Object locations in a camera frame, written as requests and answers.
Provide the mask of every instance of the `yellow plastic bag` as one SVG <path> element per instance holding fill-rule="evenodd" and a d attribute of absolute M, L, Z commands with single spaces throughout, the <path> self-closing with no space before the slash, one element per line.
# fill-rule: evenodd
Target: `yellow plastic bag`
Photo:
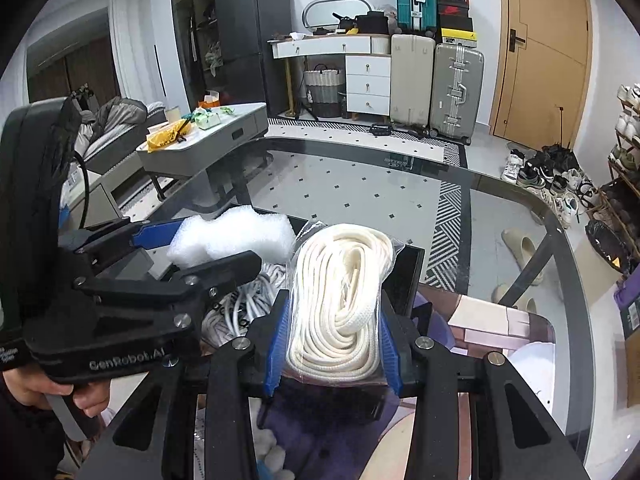
<path fill-rule="evenodd" d="M 146 136 L 146 150 L 151 153 L 156 150 L 160 150 L 165 146 L 168 146 L 172 142 L 175 142 L 178 138 L 178 132 L 180 136 L 188 134 L 191 131 L 191 120 L 180 119 L 171 123 L 161 130 L 158 130 L 152 134 Z"/>

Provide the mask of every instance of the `black sleeve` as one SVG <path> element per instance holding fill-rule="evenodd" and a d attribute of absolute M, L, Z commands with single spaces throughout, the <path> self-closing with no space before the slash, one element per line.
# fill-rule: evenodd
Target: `black sleeve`
<path fill-rule="evenodd" d="M 21 405 L 0 374 L 0 476 L 52 480 L 64 456 L 64 441 L 54 413 Z"/>

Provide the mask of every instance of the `tangled white cord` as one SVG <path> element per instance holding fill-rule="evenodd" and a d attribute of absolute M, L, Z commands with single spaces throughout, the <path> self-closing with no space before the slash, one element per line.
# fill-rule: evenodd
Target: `tangled white cord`
<path fill-rule="evenodd" d="M 376 307 L 394 248 L 383 233 L 328 226 L 300 248 L 294 274 L 289 367 L 321 383 L 355 382 L 380 362 Z"/>
<path fill-rule="evenodd" d="M 271 311 L 278 291 L 284 286 L 285 267 L 263 262 L 258 277 L 238 287 L 210 310 L 202 320 L 202 338 L 215 348 L 246 334 L 247 327 L 257 317 Z"/>

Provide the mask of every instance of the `refrigerator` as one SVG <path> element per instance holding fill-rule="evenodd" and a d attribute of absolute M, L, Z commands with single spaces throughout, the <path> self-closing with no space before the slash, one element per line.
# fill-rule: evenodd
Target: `refrigerator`
<path fill-rule="evenodd" d="M 284 60 L 274 35 L 291 32 L 290 0 L 216 0 L 220 51 L 231 103 L 266 102 L 270 116 L 288 107 Z"/>

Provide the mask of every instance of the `slipper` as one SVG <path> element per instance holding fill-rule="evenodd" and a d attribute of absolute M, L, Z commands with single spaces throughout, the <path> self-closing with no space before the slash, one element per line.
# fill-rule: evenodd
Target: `slipper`
<path fill-rule="evenodd" d="M 498 301 L 500 301 L 502 297 L 507 293 L 507 290 L 509 290 L 509 285 L 507 285 L 506 283 L 495 287 L 494 292 L 491 294 L 491 301 L 497 304 Z M 520 299 L 516 301 L 516 304 L 513 305 L 513 307 L 517 308 L 518 310 L 522 310 L 523 312 L 529 312 L 530 314 L 536 314 L 538 312 L 536 308 L 536 300 L 527 296 L 521 296 Z"/>
<path fill-rule="evenodd" d="M 502 240 L 516 258 L 520 270 L 524 269 L 537 249 L 531 238 L 525 236 L 519 229 L 505 229 L 502 231 Z M 542 278 L 543 271 L 540 270 L 539 275 L 531 282 L 531 285 L 539 285 L 542 283 Z"/>

